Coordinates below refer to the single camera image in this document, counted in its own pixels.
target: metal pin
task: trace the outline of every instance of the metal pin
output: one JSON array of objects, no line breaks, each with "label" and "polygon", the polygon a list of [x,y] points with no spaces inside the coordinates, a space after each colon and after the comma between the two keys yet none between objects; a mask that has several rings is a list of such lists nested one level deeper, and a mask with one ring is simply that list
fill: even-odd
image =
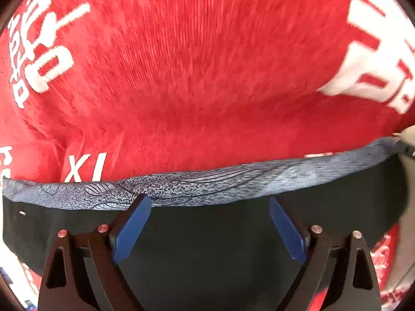
[{"label": "metal pin", "polygon": [[323,231],[323,228],[315,224],[311,227],[311,231],[314,232],[315,234],[320,234]]},{"label": "metal pin", "polygon": [[106,231],[108,231],[108,225],[107,224],[101,224],[98,227],[98,232],[106,232]]},{"label": "metal pin", "polygon": [[355,230],[355,231],[353,232],[353,236],[354,236],[355,238],[362,238],[362,233],[361,233],[360,231],[358,231],[358,230]]},{"label": "metal pin", "polygon": [[68,231],[66,229],[62,229],[58,232],[58,237],[64,238],[68,234]]}]

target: dark hole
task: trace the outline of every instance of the dark hole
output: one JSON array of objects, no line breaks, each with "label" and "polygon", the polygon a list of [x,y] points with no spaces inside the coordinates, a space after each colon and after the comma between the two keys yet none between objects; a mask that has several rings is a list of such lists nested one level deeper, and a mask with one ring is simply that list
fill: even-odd
[{"label": "dark hole", "polygon": [[64,287],[66,285],[65,274],[65,261],[64,251],[59,248],[55,251],[55,255],[52,260],[51,270],[49,272],[48,281],[46,286],[49,289]]},{"label": "dark hole", "polygon": [[353,286],[358,289],[372,290],[373,283],[369,264],[362,249],[357,250],[356,268],[354,270]]}]

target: black cloth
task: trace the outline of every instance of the black cloth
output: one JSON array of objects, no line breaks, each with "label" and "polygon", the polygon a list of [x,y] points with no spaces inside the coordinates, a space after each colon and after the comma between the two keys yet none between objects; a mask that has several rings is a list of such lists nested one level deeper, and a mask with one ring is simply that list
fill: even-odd
[{"label": "black cloth", "polygon": [[[324,185],[280,194],[306,226],[360,230],[373,247],[407,203],[397,156]],[[268,212],[268,198],[219,206],[157,207],[120,268],[146,311],[274,310],[299,264],[290,259]],[[3,198],[4,241],[42,274],[57,232],[89,232],[116,211],[65,211]]]}]

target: gray fabric strip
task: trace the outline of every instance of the gray fabric strip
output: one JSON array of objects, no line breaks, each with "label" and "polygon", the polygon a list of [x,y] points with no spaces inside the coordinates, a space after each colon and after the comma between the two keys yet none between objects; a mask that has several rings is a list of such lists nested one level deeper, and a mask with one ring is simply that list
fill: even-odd
[{"label": "gray fabric strip", "polygon": [[373,167],[390,157],[394,138],[332,156],[275,160],[200,172],[135,176],[121,181],[36,183],[4,179],[3,195],[49,208],[124,210],[139,193],[153,206],[230,203],[320,185]]}]

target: blue object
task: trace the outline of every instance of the blue object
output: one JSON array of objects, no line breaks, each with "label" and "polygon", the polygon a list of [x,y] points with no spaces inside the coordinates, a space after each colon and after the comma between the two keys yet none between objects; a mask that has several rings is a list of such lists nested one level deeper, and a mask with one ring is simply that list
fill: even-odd
[{"label": "blue object", "polygon": [[269,199],[269,214],[291,258],[303,264],[307,259],[306,241],[275,197]]},{"label": "blue object", "polygon": [[151,213],[151,198],[144,195],[136,209],[124,223],[113,245],[113,262],[118,265],[130,255]]}]

